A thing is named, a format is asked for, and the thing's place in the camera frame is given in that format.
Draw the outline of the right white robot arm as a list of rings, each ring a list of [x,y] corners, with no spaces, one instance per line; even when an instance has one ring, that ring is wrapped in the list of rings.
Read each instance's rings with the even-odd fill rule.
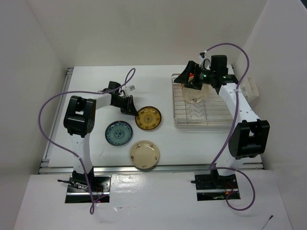
[[[210,64],[206,69],[190,60],[174,82],[197,91],[204,85],[210,85],[223,99],[233,118],[226,143],[210,165],[216,171],[210,176],[210,183],[215,188],[221,188],[226,184],[227,177],[235,174],[247,158],[255,158],[265,152],[270,124],[251,109],[240,91],[238,79],[228,72],[227,57],[214,55]]]

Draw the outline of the yellow plate with dark rim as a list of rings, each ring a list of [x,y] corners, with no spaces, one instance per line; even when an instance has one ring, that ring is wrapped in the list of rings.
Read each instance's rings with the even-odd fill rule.
[[[138,111],[135,123],[138,128],[145,131],[152,131],[160,126],[162,122],[161,112],[153,106],[145,106]]]

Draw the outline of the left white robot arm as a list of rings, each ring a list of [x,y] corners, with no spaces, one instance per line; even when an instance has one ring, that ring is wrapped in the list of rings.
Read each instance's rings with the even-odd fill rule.
[[[91,98],[72,96],[64,116],[63,125],[76,154],[72,172],[72,184],[84,191],[91,191],[95,186],[94,166],[90,157],[90,134],[95,125],[95,114],[100,108],[113,106],[124,115],[138,116],[131,92],[134,85],[121,87],[118,82],[110,81],[108,88],[95,93]]]

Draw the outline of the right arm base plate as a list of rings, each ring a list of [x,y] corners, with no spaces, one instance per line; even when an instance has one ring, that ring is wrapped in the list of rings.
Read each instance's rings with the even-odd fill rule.
[[[234,174],[220,176],[217,170],[209,174],[196,174],[190,182],[196,187],[197,201],[216,201],[229,199],[240,199],[238,184]]]

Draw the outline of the beige plate with green brushstroke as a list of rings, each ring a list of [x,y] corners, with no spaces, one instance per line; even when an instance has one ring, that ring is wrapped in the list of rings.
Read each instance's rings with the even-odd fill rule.
[[[182,97],[184,101],[186,101],[189,104],[197,104],[204,101],[209,96],[209,93],[210,93],[209,86],[207,84],[203,84],[201,90],[185,87],[182,90]]]

